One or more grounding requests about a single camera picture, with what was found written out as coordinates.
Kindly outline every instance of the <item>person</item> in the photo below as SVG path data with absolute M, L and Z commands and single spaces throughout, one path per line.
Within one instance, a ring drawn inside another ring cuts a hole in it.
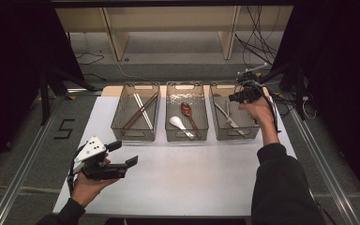
M 263 147 L 257 156 L 260 167 L 252 197 L 253 225 L 325 224 L 323 214 L 309 192 L 308 180 L 301 164 L 286 154 L 279 142 L 270 105 L 263 97 L 239 105 L 246 110 L 262 130 Z M 48 215 L 38 225 L 76 224 L 99 192 L 116 180 L 92 181 L 78 175 L 73 194 L 58 215 Z
M 262 130 L 263 147 L 257 156 L 260 167 L 253 190 L 253 225 L 325 224 L 323 214 L 312 198 L 303 167 L 286 154 L 279 142 L 269 104 L 260 97 L 253 103 L 240 104 Z
M 49 214 L 43 217 L 37 225 L 76 225 L 81 216 L 86 212 L 84 208 L 91 203 L 105 187 L 115 183 L 119 179 L 95 181 L 88 179 L 79 172 L 71 197 L 57 215 Z

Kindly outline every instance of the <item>transparent container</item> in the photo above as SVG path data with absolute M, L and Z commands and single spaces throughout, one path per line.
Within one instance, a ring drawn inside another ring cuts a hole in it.
M 197 131 L 191 119 L 182 113 L 183 102 L 191 109 L 191 118 Z M 184 130 L 171 124 L 170 120 L 174 116 L 180 118 Z M 168 142 L 206 141 L 209 126 L 202 82 L 167 82 L 165 129 Z
M 234 81 L 210 84 L 209 100 L 218 141 L 255 139 L 260 130 L 247 111 L 238 110 L 238 102 L 229 100 L 236 85 Z
M 139 95 L 145 113 L 133 94 Z M 159 102 L 158 82 L 125 83 L 111 124 L 115 138 L 153 142 L 157 133 Z

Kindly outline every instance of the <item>black sleeve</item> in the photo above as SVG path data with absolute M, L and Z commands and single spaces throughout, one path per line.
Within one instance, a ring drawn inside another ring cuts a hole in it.
M 80 204 L 69 198 L 60 213 L 45 216 L 37 225 L 76 225 L 84 212 L 86 211 Z
M 252 224 L 325 224 L 297 159 L 287 156 L 280 143 L 266 145 L 257 155 L 261 165 L 253 191 Z

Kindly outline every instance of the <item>white table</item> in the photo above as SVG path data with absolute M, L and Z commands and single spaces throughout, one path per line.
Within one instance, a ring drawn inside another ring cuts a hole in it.
M 98 97 L 80 146 L 92 136 L 112 143 L 113 115 L 119 97 Z M 219 142 L 216 139 L 208 97 L 205 100 L 209 130 L 205 142 L 167 142 L 165 98 L 161 98 L 154 142 L 123 142 L 110 153 L 112 163 L 139 156 L 126 178 L 106 187 L 87 206 L 86 214 L 125 218 L 242 218 L 250 216 L 252 193 L 263 146 L 261 132 L 254 140 Z M 278 119 L 279 139 L 295 157 L 288 134 Z M 54 213 L 69 197 L 66 181 Z

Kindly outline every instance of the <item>utensil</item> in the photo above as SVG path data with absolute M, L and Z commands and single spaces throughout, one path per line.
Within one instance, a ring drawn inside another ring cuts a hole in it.
M 183 132 L 190 138 L 190 139 L 194 139 L 195 136 L 193 134 L 191 134 L 190 132 L 186 131 L 186 128 L 183 125 L 183 122 L 181 121 L 181 119 L 178 116 L 172 116 L 172 118 L 169 120 L 169 122 L 180 128 L 181 130 L 183 130 Z
M 147 102 L 145 102 L 145 104 L 138 110 L 136 111 L 132 117 L 130 117 L 130 119 L 125 123 L 125 125 L 122 127 L 122 129 L 128 129 L 130 128 L 130 126 L 132 126 L 132 124 L 134 122 L 136 122 L 137 118 L 139 118 L 140 115 L 142 115 L 142 113 L 145 111 L 145 109 L 150 106 L 150 104 L 154 101 L 154 99 L 158 96 L 158 93 L 155 93 L 152 97 L 150 97 L 150 99 L 147 100 Z
M 140 98 L 139 94 L 134 93 L 133 96 L 136 99 L 137 104 L 139 105 L 140 109 L 142 109 L 143 108 L 143 102 L 142 102 L 142 99 Z M 153 125 L 151 124 L 151 121 L 150 121 L 150 118 L 147 115 L 147 112 L 142 111 L 142 115 L 144 116 L 145 122 L 147 122 L 148 127 L 150 129 L 153 129 Z
M 201 133 L 200 133 L 200 131 L 198 131 L 198 127 L 195 124 L 194 120 L 192 119 L 191 107 L 188 105 L 188 103 L 183 102 L 183 103 L 181 103 L 180 108 L 181 108 L 181 113 L 186 115 L 188 117 L 188 119 L 191 121 L 192 128 L 195 130 L 195 134 L 197 135 L 197 137 L 201 138 Z
M 229 124 L 232 128 L 239 128 L 239 126 L 231 119 L 230 117 L 230 104 L 229 104 L 229 101 L 226 100 L 225 101 L 225 104 L 226 104 L 226 109 L 227 111 L 225 112 L 219 105 L 217 102 L 215 102 L 215 106 L 224 114 L 224 116 L 226 116 L 226 123 Z M 238 129 L 236 130 L 239 134 L 247 137 L 247 134 L 244 133 L 244 131 Z

